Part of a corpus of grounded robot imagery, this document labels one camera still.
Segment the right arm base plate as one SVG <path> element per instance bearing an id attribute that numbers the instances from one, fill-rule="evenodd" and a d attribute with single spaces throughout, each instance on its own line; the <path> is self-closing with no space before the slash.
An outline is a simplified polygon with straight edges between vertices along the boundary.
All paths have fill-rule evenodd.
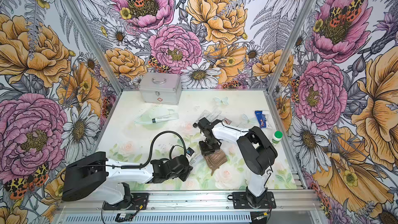
<path id="1" fill-rule="evenodd" d="M 233 192 L 228 196 L 232 201 L 234 209 L 275 209 L 277 207 L 274 194 L 265 191 L 261 196 L 256 197 L 249 191 Z"/>

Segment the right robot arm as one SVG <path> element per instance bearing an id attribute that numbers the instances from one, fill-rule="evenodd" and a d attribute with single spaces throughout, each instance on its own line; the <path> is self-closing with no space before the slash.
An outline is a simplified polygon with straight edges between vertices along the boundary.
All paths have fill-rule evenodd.
<path id="1" fill-rule="evenodd" d="M 220 168 L 227 161 L 221 150 L 221 142 L 225 141 L 238 146 L 246 166 L 251 171 L 245 192 L 234 192 L 230 195 L 234 208 L 275 209 L 274 195 L 268 190 L 266 183 L 273 172 L 272 165 L 278 153 L 264 132 L 259 127 L 233 127 L 218 119 L 210 122 L 202 118 L 193 126 L 199 128 L 205 136 L 205 140 L 199 142 L 199 148 L 212 170 Z"/>

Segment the dark green cap toothpaste tube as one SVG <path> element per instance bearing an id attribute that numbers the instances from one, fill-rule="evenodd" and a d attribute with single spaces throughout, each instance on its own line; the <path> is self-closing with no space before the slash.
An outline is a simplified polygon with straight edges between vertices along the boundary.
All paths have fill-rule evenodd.
<path id="1" fill-rule="evenodd" d="M 166 122 L 166 121 L 176 120 L 178 118 L 179 118 L 179 115 L 177 113 L 173 113 L 173 114 L 169 114 L 169 115 L 152 118 L 152 123 Z"/>

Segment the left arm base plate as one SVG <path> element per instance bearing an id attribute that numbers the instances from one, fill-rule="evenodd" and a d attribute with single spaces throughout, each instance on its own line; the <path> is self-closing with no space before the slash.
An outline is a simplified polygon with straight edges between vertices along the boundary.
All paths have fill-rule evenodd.
<path id="1" fill-rule="evenodd" d="M 145 210 L 148 204 L 149 193 L 130 193 L 124 199 L 116 204 L 105 202 L 103 210 L 105 211 L 137 211 Z"/>

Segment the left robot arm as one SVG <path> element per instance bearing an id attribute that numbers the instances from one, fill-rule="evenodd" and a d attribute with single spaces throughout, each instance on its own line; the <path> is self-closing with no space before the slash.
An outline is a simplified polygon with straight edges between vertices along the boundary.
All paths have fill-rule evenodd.
<path id="1" fill-rule="evenodd" d="M 192 169 L 184 155 L 171 160 L 152 160 L 144 166 L 109 159 L 105 152 L 99 151 L 66 167 L 62 201 L 130 204 L 129 182 L 161 184 L 175 178 L 186 181 Z"/>

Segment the metallic pink toothpaste tube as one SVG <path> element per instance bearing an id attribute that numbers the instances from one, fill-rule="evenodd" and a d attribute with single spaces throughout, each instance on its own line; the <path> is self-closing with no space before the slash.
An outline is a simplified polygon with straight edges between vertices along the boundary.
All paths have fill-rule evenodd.
<path id="1" fill-rule="evenodd" d="M 224 121 L 226 124 L 228 124 L 228 125 L 230 125 L 230 124 L 232 123 L 232 121 L 229 120 L 228 118 L 224 118 L 223 121 Z"/>

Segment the purple cap toothpaste tube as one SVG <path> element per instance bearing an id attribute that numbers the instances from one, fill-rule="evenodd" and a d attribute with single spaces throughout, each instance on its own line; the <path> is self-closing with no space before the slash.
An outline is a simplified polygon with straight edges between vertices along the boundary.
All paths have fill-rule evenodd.
<path id="1" fill-rule="evenodd" d="M 190 164 L 191 166 L 194 166 L 194 165 L 200 163 L 203 159 L 204 159 L 203 156 L 202 156 L 201 154 L 198 154 L 198 155 L 194 156 L 194 157 L 190 160 L 189 164 Z"/>
<path id="2" fill-rule="evenodd" d="M 217 119 L 217 117 L 222 113 L 220 110 L 213 110 L 211 113 L 211 118 Z"/>

